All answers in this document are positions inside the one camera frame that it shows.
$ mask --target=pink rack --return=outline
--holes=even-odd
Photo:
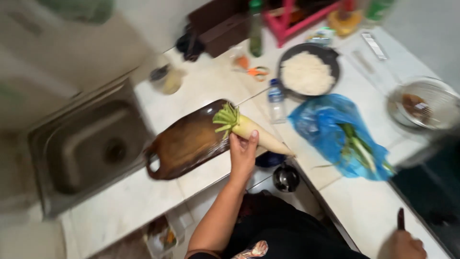
[[[286,43],[286,39],[297,31],[303,29],[307,25],[311,25],[324,17],[327,16],[330,12],[336,10],[339,7],[339,2],[335,2],[316,13],[305,18],[305,20],[299,22],[298,24],[289,28],[289,20],[291,16],[291,10],[294,6],[295,0],[283,0],[284,13],[281,16],[281,19],[271,16],[268,12],[263,12],[265,22],[270,28],[273,35],[275,35],[276,40],[278,41],[278,48],[283,47]]]

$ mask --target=stove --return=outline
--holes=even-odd
[[[397,171],[392,187],[446,252],[460,259],[460,136],[441,138]]]

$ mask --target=hand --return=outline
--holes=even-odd
[[[230,134],[230,182],[246,187],[251,178],[256,163],[256,148],[259,142],[259,132],[253,130],[249,140],[234,133]]]
[[[409,232],[395,231],[393,242],[392,259],[426,259],[423,242],[413,239]]]

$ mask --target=daikon radish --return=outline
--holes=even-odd
[[[294,156],[294,153],[282,142],[279,142],[275,136],[250,118],[240,114],[239,107],[234,109],[229,103],[224,104],[224,108],[214,115],[213,123],[224,124],[224,126],[215,130],[216,133],[225,130],[224,138],[230,132],[233,132],[244,139],[249,139],[251,132],[257,130],[259,132],[259,145],[261,147],[274,153]]]

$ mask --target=brown cutting board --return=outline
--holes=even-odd
[[[157,180],[172,180],[229,150],[225,132],[215,133],[222,124],[213,124],[213,116],[227,100],[217,100],[180,118],[161,132],[144,151],[147,172]],[[160,168],[150,168],[151,158],[158,156]]]

